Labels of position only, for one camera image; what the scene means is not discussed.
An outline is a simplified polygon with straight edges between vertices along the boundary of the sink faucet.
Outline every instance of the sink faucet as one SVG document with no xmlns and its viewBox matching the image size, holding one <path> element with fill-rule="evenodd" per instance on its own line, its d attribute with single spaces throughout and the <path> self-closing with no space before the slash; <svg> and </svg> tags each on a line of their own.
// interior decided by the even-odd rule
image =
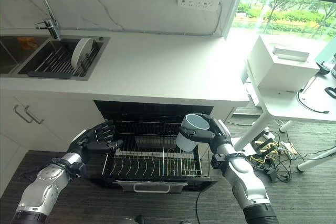
<svg viewBox="0 0 336 224">
<path fill-rule="evenodd" d="M 45 27 L 36 27 L 36 29 L 48 29 L 50 35 L 52 36 L 53 39 L 58 39 L 61 40 L 61 35 L 59 33 L 59 29 L 57 28 L 57 25 L 55 24 L 55 22 L 53 22 L 52 19 L 47 18 L 44 19 L 41 22 L 37 22 L 35 23 L 35 25 L 39 25 L 39 24 L 45 24 Z"/>
<path fill-rule="evenodd" d="M 43 0 L 43 1 L 48 9 L 50 18 L 44 19 L 41 22 L 37 22 L 35 23 L 35 25 L 45 24 L 45 27 L 37 27 L 37 29 L 48 29 L 53 39 L 61 40 L 59 23 L 57 19 L 55 18 L 54 13 L 52 12 L 48 1 L 47 0 Z"/>
</svg>

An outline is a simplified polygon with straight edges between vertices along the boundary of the stainless steel sink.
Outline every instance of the stainless steel sink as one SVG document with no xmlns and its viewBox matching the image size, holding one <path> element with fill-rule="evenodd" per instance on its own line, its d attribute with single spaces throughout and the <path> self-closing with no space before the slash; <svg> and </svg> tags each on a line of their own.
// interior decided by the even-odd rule
<svg viewBox="0 0 336 224">
<path fill-rule="evenodd" d="M 46 40 L 20 67 L 7 76 L 87 80 L 93 72 L 109 38 L 92 37 L 93 46 L 91 53 L 85 57 L 75 70 L 71 65 L 71 57 L 80 39 L 81 37 L 77 36 L 67 36 L 61 41 Z"/>
<path fill-rule="evenodd" d="M 13 72 L 47 39 L 47 36 L 1 36 L 0 73 Z"/>
</svg>

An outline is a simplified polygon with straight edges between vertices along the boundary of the dishwasher handle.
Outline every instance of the dishwasher handle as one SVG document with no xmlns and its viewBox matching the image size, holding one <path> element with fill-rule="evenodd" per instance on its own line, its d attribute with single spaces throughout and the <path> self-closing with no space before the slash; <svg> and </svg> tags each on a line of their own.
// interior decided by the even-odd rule
<svg viewBox="0 0 336 224">
<path fill-rule="evenodd" d="M 133 190 L 136 193 L 147 193 L 147 194 L 167 194 L 170 191 L 170 185 L 164 185 L 166 187 L 168 187 L 168 190 L 163 190 L 163 191 L 156 191 L 156 190 L 137 190 L 138 185 L 133 185 Z"/>
</svg>

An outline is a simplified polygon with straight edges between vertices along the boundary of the metal wire rack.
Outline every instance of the metal wire rack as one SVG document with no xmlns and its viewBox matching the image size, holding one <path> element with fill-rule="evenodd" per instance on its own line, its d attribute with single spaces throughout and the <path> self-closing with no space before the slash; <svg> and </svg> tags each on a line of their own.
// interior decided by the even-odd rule
<svg viewBox="0 0 336 224">
<path fill-rule="evenodd" d="M 202 177 L 198 148 L 185 152 L 172 145 L 179 123 L 118 121 L 116 127 L 124 145 L 114 156 L 108 154 L 103 174 L 112 177 Z M 139 147 L 135 139 L 149 140 L 150 148 Z"/>
<path fill-rule="evenodd" d="M 72 73 L 73 76 L 85 76 L 99 51 L 99 46 L 97 42 L 93 42 L 91 52 L 85 56 L 77 70 L 75 70 L 71 65 L 71 57 L 74 49 L 75 48 L 69 46 L 69 44 L 61 45 L 59 48 L 54 48 L 54 50 L 47 55 L 45 60 L 34 71 Z"/>
</svg>

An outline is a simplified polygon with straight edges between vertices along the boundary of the white cabinet door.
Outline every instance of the white cabinet door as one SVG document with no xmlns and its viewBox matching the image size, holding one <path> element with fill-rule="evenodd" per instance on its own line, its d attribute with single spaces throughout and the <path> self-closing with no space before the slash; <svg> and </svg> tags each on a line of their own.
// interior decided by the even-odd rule
<svg viewBox="0 0 336 224">
<path fill-rule="evenodd" d="M 26 153 L 27 149 L 0 133 L 0 197 Z"/>
<path fill-rule="evenodd" d="M 27 150 L 64 152 L 68 145 L 24 112 L 14 97 L 0 97 L 0 132 Z"/>
<path fill-rule="evenodd" d="M 38 120 L 68 145 L 83 129 L 90 129 L 104 118 L 92 100 L 65 98 L 16 97 L 24 106 L 29 106 Z"/>
</svg>

